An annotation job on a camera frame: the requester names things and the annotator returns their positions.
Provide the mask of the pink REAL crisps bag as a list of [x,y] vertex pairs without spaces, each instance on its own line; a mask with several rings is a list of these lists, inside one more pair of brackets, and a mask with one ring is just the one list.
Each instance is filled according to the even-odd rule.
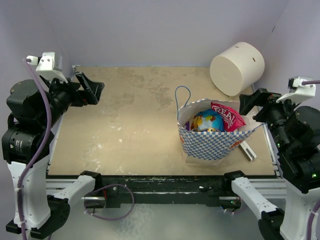
[[224,130],[227,132],[234,132],[246,125],[240,114],[229,106],[211,102],[211,109],[222,117]]

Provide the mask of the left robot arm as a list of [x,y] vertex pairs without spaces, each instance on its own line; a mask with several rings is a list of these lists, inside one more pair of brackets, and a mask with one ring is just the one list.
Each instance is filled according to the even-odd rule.
[[[98,196],[103,191],[102,175],[83,171],[66,189],[47,194],[46,176],[52,127],[70,107],[99,103],[105,85],[89,80],[83,72],[76,81],[57,78],[40,82],[26,79],[16,83],[6,100],[10,108],[8,129],[1,139],[3,159],[14,187],[15,216],[6,230],[43,240],[67,221],[71,207],[83,196]],[[43,90],[45,83],[48,90]]]

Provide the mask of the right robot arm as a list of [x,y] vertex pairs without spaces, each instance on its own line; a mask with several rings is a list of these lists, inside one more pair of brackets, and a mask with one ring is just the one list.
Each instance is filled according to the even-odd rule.
[[278,150],[285,209],[270,203],[241,171],[226,173],[222,190],[228,196],[238,195],[250,208],[264,239],[315,240],[320,218],[320,112],[281,100],[280,94],[264,88],[239,96],[241,115],[256,106],[260,111],[253,119],[267,125]]

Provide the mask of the blue checkered paper bag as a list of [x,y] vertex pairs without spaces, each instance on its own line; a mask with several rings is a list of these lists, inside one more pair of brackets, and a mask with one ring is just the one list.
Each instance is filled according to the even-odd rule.
[[199,112],[212,109],[211,102],[231,107],[239,113],[240,103],[236,101],[203,98],[194,102],[186,101],[178,106],[177,127],[186,164],[217,165],[260,127],[259,123],[248,116],[240,115],[246,125],[232,132],[191,131],[193,117]]

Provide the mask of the blue fruit sweets bag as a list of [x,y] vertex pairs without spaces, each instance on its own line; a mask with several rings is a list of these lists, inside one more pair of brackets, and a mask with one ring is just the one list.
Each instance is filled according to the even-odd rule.
[[190,130],[193,132],[224,132],[225,128],[222,116],[210,108],[193,117]]

